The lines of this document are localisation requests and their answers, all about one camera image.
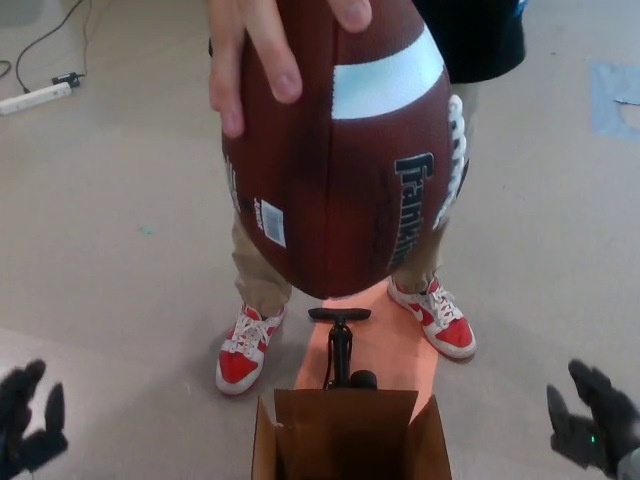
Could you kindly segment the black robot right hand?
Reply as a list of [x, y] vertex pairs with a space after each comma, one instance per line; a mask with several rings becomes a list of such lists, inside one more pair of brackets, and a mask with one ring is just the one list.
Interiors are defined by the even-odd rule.
[[583, 469], [601, 470], [610, 479], [637, 479], [639, 409], [600, 369], [573, 359], [568, 371], [591, 415], [570, 413], [560, 391], [549, 384], [546, 398], [551, 449]]

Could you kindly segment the person bare hand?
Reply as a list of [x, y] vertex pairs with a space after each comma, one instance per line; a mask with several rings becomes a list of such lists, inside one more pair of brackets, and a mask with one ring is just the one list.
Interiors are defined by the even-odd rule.
[[207, 8], [212, 47], [210, 105], [220, 115], [223, 133], [237, 138], [245, 127], [240, 87], [246, 38], [252, 41], [278, 102], [297, 101], [303, 82], [275, 1], [212, 0]]

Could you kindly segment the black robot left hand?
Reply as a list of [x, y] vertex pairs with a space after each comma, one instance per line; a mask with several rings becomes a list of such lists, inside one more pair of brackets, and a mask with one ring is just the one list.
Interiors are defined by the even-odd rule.
[[32, 419], [30, 402], [44, 376], [46, 363], [35, 359], [12, 369], [1, 380], [1, 478], [13, 479], [23, 471], [34, 473], [68, 448], [64, 435], [65, 396], [61, 382], [47, 397], [45, 427], [25, 436]]

